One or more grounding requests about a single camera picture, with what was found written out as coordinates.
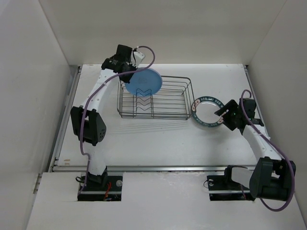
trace white wall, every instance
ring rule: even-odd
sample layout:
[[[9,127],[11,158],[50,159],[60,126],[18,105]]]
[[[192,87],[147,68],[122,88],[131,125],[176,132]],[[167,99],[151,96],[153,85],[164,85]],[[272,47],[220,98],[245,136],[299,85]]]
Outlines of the white wall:
[[[37,0],[0,4],[0,229],[21,230],[70,77]]]
[[[117,44],[151,46],[156,63],[247,64],[285,0],[40,2],[70,64],[102,63]]]
[[[286,2],[248,70],[269,134],[296,163],[295,194],[307,221],[306,0]]]

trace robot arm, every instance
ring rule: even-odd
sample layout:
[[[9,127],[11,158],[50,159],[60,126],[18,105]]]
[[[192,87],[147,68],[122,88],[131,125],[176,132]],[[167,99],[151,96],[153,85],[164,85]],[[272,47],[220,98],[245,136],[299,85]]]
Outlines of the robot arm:
[[[104,87],[91,99],[87,110],[86,120],[83,129],[83,141],[91,143],[96,146],[101,142],[106,135],[106,125],[101,117],[101,113],[105,102],[111,91],[117,86],[119,80],[129,83],[133,74],[121,75],[119,78],[114,78],[115,73],[123,73],[134,71],[139,64],[144,60],[145,55],[136,49],[128,46],[118,45],[116,54],[107,58],[101,66],[98,80],[90,92],[89,96],[79,107],[71,109],[71,121],[73,132],[80,140],[81,119],[84,112],[85,104],[88,98],[99,88],[102,84]],[[103,174],[106,165],[103,163],[100,152],[90,152],[91,164],[89,164],[89,176],[101,182],[101,175]]]
[[[243,105],[250,121],[265,135],[265,129],[260,119],[255,119],[255,100],[245,98]],[[266,198],[285,201],[288,199],[291,190],[290,170],[285,162],[269,143],[258,134],[247,122],[241,105],[234,100],[227,103],[222,109],[215,112],[222,116],[224,124],[230,129],[238,128],[242,136],[248,141],[258,161],[255,170],[250,171],[241,166],[229,165],[224,172],[226,183],[239,183],[249,188],[254,198]],[[290,161],[295,173],[295,164]]]

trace blue plate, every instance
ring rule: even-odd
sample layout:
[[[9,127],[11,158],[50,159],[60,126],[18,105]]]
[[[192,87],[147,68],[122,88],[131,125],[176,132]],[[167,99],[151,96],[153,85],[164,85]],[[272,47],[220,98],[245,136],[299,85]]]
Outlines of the blue plate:
[[[135,73],[130,83],[125,83],[125,86],[133,95],[148,97],[156,94],[161,89],[162,83],[162,77],[157,71],[146,69]]]

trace metal wire basket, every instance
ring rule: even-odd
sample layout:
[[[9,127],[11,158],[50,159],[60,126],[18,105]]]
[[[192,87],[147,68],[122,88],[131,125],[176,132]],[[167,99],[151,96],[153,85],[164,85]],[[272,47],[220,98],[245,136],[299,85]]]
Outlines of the metal wire basket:
[[[158,118],[187,120],[192,115],[194,102],[189,78],[162,76],[163,85],[158,93],[137,90],[129,93],[124,82],[118,84],[117,110],[123,118]]]

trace red wire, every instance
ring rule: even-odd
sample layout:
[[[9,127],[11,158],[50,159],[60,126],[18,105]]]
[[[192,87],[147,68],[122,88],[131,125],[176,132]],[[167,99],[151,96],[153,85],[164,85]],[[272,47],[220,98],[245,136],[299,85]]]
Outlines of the red wire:
[[[104,197],[104,199],[105,198],[107,198],[107,194],[109,193],[109,191],[110,191],[110,189],[111,189],[111,182],[109,182],[108,184],[107,184],[107,191],[106,191],[106,194],[105,194],[105,197]]]

